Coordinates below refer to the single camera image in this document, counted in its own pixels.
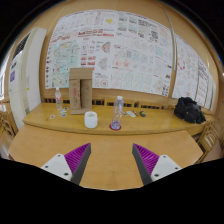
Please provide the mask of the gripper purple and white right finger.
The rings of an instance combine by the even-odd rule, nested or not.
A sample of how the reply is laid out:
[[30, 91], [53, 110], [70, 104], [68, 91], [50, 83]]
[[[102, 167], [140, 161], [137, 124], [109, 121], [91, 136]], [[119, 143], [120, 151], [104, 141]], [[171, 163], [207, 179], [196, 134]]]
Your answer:
[[147, 148], [133, 144], [132, 154], [135, 158], [143, 185], [148, 185], [181, 170], [168, 155], [157, 155]]

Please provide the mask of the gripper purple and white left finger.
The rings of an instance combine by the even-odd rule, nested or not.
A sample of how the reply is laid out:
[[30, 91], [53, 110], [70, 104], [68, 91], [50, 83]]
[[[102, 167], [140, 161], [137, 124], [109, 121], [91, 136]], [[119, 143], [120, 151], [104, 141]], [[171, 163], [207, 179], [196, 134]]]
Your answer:
[[42, 166], [42, 169], [79, 185], [90, 154], [91, 144], [87, 143], [65, 155], [56, 154]]

